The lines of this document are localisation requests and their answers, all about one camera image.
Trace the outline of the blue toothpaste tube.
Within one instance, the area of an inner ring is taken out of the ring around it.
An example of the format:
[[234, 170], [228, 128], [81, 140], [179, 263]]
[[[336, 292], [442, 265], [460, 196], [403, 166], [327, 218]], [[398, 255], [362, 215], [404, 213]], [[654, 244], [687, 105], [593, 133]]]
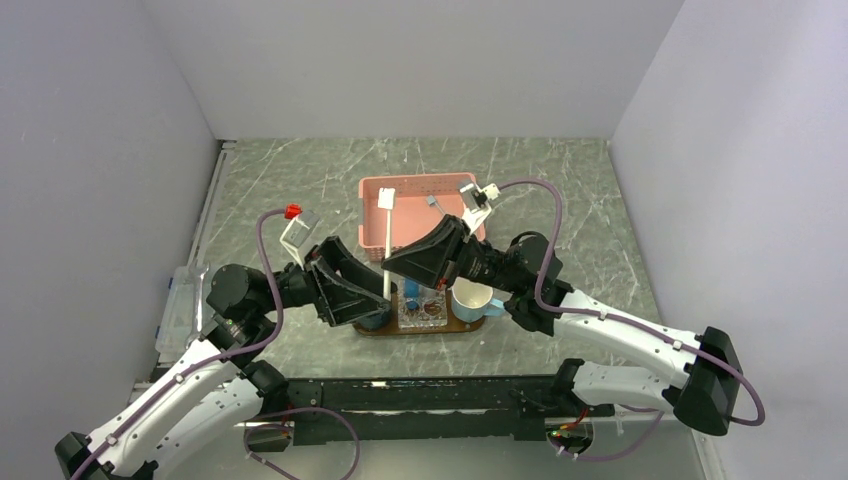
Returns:
[[416, 311], [421, 307], [421, 287], [411, 280], [405, 279], [403, 283], [404, 306], [408, 311]]

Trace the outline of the clear textured glass dish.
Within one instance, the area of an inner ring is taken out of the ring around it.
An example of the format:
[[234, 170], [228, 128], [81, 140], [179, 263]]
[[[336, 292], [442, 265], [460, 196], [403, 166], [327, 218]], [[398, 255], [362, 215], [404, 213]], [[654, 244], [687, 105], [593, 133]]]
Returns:
[[403, 292], [398, 307], [398, 326], [402, 331], [435, 330], [448, 324], [445, 294], [421, 287], [421, 307], [408, 311], [404, 306]]

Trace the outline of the dark navy mug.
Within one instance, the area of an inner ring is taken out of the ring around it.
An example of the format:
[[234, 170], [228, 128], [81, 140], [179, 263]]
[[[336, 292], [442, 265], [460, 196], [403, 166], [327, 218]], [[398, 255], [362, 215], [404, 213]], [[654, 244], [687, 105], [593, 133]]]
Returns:
[[388, 298], [380, 297], [377, 300], [370, 300], [365, 314], [355, 322], [355, 325], [366, 331], [376, 331], [387, 326], [395, 314], [395, 294], [391, 292]]

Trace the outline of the white and light-blue mug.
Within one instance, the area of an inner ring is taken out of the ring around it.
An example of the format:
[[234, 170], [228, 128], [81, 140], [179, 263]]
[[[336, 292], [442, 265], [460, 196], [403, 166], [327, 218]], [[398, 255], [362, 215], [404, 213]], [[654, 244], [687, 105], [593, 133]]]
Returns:
[[458, 278], [450, 293], [452, 313], [465, 323], [506, 314], [504, 302], [494, 296], [494, 289], [490, 286]]

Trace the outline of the oval wooden tray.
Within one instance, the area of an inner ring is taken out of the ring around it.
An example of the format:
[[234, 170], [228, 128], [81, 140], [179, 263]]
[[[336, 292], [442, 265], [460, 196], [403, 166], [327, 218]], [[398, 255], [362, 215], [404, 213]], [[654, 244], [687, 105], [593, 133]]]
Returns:
[[367, 337], [394, 337], [394, 336], [403, 336], [403, 335], [430, 335], [430, 334], [452, 334], [452, 333], [466, 333], [473, 332], [479, 329], [485, 322], [486, 317], [483, 319], [476, 321], [474, 323], [465, 323], [459, 320], [456, 316], [453, 315], [451, 310], [451, 295], [449, 292], [443, 292], [446, 297], [446, 306], [447, 306], [447, 317], [448, 324], [445, 327], [438, 328], [435, 330], [412, 330], [412, 331], [402, 331], [398, 326], [398, 307], [401, 300], [402, 294], [395, 295], [395, 305], [396, 305], [396, 314], [395, 317], [390, 321], [390, 323], [376, 331], [366, 331], [360, 327], [357, 327], [355, 324], [353, 328], [359, 334], [367, 336]]

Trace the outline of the white toothbrush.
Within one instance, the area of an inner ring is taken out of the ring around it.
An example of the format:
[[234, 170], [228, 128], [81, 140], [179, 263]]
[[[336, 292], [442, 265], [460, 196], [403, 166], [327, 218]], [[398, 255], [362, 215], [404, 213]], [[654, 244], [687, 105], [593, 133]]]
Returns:
[[[384, 259], [387, 260], [392, 254], [392, 219], [395, 207], [396, 190], [391, 187], [381, 187], [378, 190], [377, 207], [385, 212], [385, 235], [384, 235]], [[383, 270], [383, 297], [392, 300], [391, 273]]]

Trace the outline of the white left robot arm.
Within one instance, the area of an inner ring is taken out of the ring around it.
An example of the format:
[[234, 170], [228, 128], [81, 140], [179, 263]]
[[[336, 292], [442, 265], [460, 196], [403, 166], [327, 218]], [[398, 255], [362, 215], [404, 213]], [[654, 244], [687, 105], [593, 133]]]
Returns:
[[63, 475], [157, 479], [219, 431], [279, 417], [291, 404], [289, 382], [258, 357], [281, 331], [268, 314], [312, 305], [331, 326], [379, 328], [391, 312], [383, 284], [336, 236], [281, 271], [268, 263], [219, 268], [206, 297], [210, 328], [121, 413], [88, 434], [63, 437], [55, 447]]

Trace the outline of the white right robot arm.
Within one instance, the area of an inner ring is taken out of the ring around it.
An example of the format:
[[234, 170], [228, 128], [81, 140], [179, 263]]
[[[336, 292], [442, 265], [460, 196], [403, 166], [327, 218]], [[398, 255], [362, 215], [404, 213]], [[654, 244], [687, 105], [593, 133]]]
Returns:
[[574, 336], [631, 361], [612, 373], [588, 361], [568, 360], [551, 388], [557, 411], [627, 404], [671, 413], [684, 425], [724, 436], [741, 389], [749, 390], [733, 343], [724, 331], [677, 330], [633, 317], [559, 279], [561, 262], [548, 258], [547, 238], [522, 233], [498, 250], [447, 215], [421, 239], [384, 258], [383, 269], [432, 289], [461, 280], [509, 293], [505, 310], [528, 332]]

